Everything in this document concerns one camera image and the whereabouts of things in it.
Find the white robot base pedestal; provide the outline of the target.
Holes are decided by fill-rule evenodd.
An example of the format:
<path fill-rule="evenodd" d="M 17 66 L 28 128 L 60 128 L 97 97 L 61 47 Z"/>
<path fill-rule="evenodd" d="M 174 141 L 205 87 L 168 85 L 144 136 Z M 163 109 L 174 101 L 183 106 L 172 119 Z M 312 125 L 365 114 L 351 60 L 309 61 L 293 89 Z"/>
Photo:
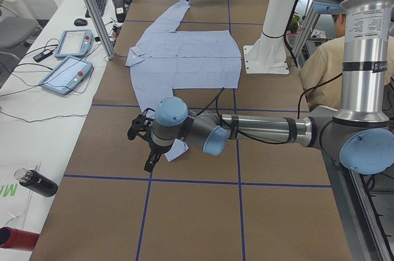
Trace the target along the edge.
<path fill-rule="evenodd" d="M 247 74 L 289 74 L 284 39 L 298 0 L 269 0 L 260 38 L 244 46 Z"/>

